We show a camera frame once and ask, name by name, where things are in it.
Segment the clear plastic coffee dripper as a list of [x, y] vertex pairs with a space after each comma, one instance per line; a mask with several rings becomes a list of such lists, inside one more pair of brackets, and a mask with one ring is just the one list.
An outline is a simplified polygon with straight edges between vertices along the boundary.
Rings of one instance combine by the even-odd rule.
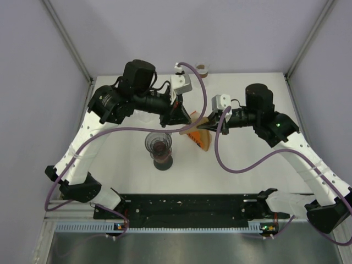
[[152, 158], [167, 156], [172, 151], [170, 133], [149, 133], [145, 138], [145, 147]]

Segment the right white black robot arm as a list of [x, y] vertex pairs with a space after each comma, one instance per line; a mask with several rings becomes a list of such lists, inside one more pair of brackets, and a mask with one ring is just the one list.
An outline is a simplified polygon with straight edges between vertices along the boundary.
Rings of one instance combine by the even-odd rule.
[[245, 105], [230, 106], [228, 95], [212, 98], [212, 113], [198, 129], [227, 135], [230, 128], [252, 127], [275, 154], [282, 155], [311, 190], [311, 195], [292, 194], [270, 188], [261, 191], [254, 207], [260, 216], [286, 213], [307, 219], [314, 228], [329, 234], [351, 216], [351, 186], [340, 179], [309, 146], [296, 123], [274, 108], [273, 92], [264, 84], [245, 89]]

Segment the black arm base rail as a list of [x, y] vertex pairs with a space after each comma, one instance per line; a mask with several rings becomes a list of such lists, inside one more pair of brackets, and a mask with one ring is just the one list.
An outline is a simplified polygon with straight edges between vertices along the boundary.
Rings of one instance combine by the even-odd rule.
[[130, 228], [247, 227], [254, 219], [288, 219], [256, 202], [255, 194], [123, 194], [115, 211]]

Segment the brown paper coffee filter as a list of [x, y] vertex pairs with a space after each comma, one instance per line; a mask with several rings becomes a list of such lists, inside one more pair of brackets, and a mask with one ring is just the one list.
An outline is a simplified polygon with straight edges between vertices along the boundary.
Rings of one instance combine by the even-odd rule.
[[191, 124], [182, 127], [179, 135], [190, 134], [194, 131], [198, 131], [197, 127], [207, 123], [208, 121], [209, 119], [207, 117], [202, 117], [200, 120], [198, 117], [192, 117]]

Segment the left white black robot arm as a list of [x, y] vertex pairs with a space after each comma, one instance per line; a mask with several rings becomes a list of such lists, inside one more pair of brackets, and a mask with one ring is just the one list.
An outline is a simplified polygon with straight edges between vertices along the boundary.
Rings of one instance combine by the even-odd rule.
[[99, 87], [66, 153], [45, 169], [53, 186], [69, 201], [99, 204], [111, 217], [121, 217], [125, 206], [120, 196], [91, 175], [91, 164], [110, 134], [124, 131], [122, 122], [136, 111], [158, 115], [162, 128], [191, 124], [183, 106], [183, 93], [191, 90], [184, 66], [186, 63], [175, 64], [175, 74], [165, 82], [164, 93], [154, 86], [158, 78], [155, 66], [139, 59], [127, 62], [113, 84]]

